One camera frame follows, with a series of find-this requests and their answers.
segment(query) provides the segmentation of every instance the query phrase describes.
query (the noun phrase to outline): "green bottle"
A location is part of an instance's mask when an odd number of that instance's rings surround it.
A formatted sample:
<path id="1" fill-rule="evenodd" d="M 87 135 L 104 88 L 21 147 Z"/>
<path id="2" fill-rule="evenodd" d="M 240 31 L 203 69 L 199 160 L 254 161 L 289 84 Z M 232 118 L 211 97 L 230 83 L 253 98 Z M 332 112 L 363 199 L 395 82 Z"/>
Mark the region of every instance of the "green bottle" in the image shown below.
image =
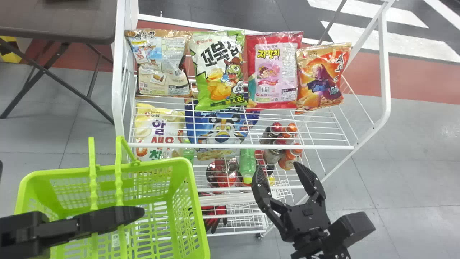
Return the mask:
<path id="1" fill-rule="evenodd" d="M 249 185 L 253 182 L 256 171 L 256 150 L 253 148 L 240 149 L 240 173 L 243 183 Z"/>
<path id="2" fill-rule="evenodd" d="M 190 140 L 188 138 L 184 138 L 183 141 L 186 144 L 190 144 Z M 188 159 L 193 165 L 193 160 L 195 158 L 195 149 L 194 148 L 184 148 L 183 157 Z"/>

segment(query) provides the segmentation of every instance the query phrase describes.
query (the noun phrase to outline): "dark table top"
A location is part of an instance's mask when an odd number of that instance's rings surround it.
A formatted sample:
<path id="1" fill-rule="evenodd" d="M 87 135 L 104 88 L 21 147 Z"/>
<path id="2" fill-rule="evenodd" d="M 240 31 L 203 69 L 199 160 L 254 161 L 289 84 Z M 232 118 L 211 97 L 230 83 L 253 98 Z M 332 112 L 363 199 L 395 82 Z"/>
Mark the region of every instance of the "dark table top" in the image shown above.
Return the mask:
<path id="1" fill-rule="evenodd" d="M 0 35 L 110 44 L 116 0 L 0 0 Z"/>

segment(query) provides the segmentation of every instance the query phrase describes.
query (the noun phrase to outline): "yellow black stripe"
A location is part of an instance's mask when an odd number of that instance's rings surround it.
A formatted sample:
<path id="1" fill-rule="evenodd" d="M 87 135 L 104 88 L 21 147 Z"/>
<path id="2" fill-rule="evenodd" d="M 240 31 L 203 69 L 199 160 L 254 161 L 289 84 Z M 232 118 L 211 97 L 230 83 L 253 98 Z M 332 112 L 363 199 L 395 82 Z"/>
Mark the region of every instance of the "yellow black stripe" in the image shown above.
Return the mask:
<path id="1" fill-rule="evenodd" d="M 19 49 L 19 46 L 17 45 L 17 41 L 15 37 L 0 36 L 0 38 L 8 42 L 8 44 L 12 45 L 13 47 Z M 2 46 L 2 45 L 0 45 L 0 55 L 3 61 L 5 62 L 11 62 L 11 63 L 21 62 L 21 58 L 18 55 L 9 51 L 5 46 Z"/>

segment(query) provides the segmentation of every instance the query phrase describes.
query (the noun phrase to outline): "snack bag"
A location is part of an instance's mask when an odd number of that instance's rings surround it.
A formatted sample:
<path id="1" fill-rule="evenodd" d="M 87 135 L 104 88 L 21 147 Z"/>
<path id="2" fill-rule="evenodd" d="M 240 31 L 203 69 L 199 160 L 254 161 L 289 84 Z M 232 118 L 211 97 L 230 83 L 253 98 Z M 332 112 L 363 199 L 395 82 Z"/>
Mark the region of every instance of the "snack bag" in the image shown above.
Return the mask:
<path id="1" fill-rule="evenodd" d="M 222 148 L 197 149 L 198 160 L 208 160 L 234 155 L 225 144 L 240 144 L 258 121 L 260 111 L 246 111 L 241 106 L 229 107 L 220 111 L 200 112 L 192 105 L 185 105 L 185 126 L 191 143 L 222 144 Z"/>
<path id="2" fill-rule="evenodd" d="M 190 97 L 183 69 L 189 31 L 164 29 L 126 30 L 125 37 L 139 67 L 138 95 Z"/>
<path id="3" fill-rule="evenodd" d="M 246 105 L 243 88 L 244 31 L 196 31 L 190 54 L 196 74 L 199 111 Z"/>
<path id="4" fill-rule="evenodd" d="M 303 32 L 246 35 L 248 108 L 295 108 L 297 64 Z"/>
<path id="5" fill-rule="evenodd" d="M 297 50 L 299 92 L 295 114 L 338 105 L 343 101 L 340 78 L 351 43 L 318 45 Z"/>
<path id="6" fill-rule="evenodd" d="M 184 112 L 136 104 L 134 134 L 137 143 L 179 143 L 179 131 L 184 128 Z M 136 157 L 151 161 L 182 156 L 182 150 L 172 148 L 136 148 Z"/>

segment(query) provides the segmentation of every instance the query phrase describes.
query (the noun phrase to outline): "blue snack bag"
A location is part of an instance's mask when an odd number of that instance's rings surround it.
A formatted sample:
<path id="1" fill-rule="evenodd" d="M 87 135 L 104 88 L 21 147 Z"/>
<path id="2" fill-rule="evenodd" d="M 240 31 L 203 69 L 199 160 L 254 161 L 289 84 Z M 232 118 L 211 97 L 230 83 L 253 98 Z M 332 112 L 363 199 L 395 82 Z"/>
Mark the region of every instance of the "blue snack bag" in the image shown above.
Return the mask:
<path id="1" fill-rule="evenodd" d="M 185 125 L 191 143 L 240 144 L 258 121 L 260 111 L 246 111 L 242 106 L 228 107 L 220 111 L 196 111 L 198 103 L 185 104 Z M 229 156 L 234 151 L 227 148 L 199 148 L 198 160 Z"/>

